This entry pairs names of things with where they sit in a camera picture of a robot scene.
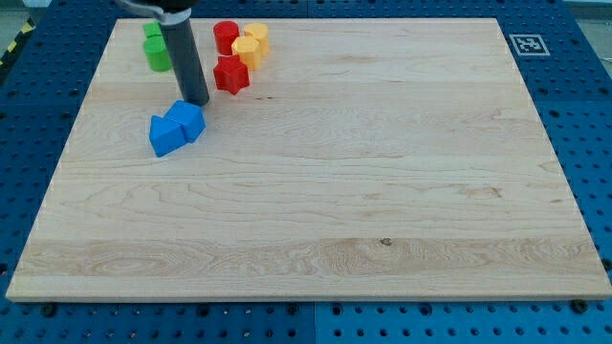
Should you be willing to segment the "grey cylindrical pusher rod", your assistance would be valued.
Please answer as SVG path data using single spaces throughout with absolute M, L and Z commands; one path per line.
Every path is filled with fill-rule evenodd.
M 205 106 L 209 101 L 208 85 L 189 19 L 160 26 L 183 100 Z

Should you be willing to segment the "dark robot end effector mount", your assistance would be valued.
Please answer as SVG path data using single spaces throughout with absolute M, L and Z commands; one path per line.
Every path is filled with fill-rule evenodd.
M 197 6 L 197 0 L 117 0 L 116 3 L 130 14 L 153 18 L 163 25 L 186 21 Z

